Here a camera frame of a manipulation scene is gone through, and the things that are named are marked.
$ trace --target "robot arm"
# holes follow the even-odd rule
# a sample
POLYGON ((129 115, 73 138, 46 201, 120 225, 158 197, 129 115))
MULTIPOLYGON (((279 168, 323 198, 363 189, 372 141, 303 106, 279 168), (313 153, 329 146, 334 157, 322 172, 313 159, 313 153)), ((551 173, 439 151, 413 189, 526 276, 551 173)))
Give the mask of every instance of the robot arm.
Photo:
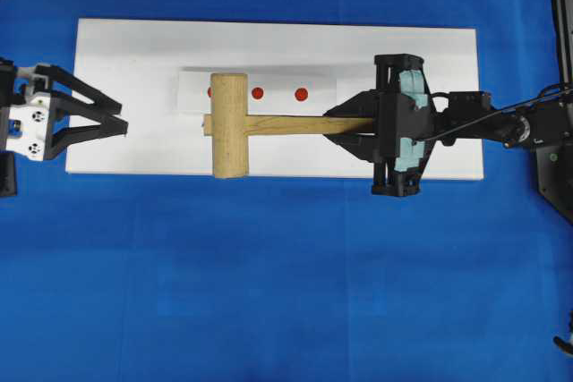
POLYGON ((405 197, 420 191, 420 179, 437 140, 487 139, 507 149, 560 144, 559 193, 573 208, 573 87, 556 84, 536 98, 496 109, 484 91, 432 94, 415 55, 376 55, 376 89, 363 91, 325 113, 367 117, 373 134, 327 135, 356 157, 374 164, 373 194, 405 197), (438 112, 435 98, 446 98, 438 112))
POLYGON ((16 67, 0 58, 0 197, 17 192, 13 153, 51 160, 74 143, 126 134, 128 123, 115 116, 121 110, 121 104, 57 66, 16 67), (18 80, 24 83, 15 90, 18 80), (54 89, 56 82, 91 103, 54 89), (70 115, 98 125, 57 127, 70 115))

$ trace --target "white board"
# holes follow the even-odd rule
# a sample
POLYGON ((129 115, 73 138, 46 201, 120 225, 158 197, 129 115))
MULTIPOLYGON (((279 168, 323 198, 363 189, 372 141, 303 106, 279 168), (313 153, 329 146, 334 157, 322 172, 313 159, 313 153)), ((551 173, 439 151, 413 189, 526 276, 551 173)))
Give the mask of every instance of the white board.
MULTIPOLYGON (((327 101, 335 105, 374 87, 374 55, 399 53, 425 59, 432 92, 479 89, 474 30, 82 19, 74 74, 121 102, 130 127, 127 137, 71 146, 66 170, 210 174, 210 138, 202 135, 197 114, 206 89, 190 91, 199 72, 305 80, 321 92, 320 103, 313 104, 312 91, 309 103, 299 105, 285 92, 289 100, 265 110, 293 114, 281 111, 293 106, 300 115, 322 115, 327 101)), ((249 146, 252 175, 372 177, 372 165, 321 136, 253 136, 249 146)), ((482 142, 438 143, 424 178, 483 179, 482 142)))

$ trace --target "blue fabric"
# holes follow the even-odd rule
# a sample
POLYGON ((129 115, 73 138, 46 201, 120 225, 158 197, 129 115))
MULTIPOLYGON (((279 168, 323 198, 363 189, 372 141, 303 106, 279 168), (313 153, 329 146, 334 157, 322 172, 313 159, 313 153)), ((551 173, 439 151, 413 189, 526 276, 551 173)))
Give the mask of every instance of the blue fabric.
MULTIPOLYGON (((0 53, 71 70, 80 17, 476 28, 497 106, 559 78, 550 0, 0 0, 0 53)), ((571 379, 551 339, 573 308, 573 231, 527 153, 483 152, 484 181, 407 199, 19 157, 20 196, 0 201, 0 380, 571 379)))

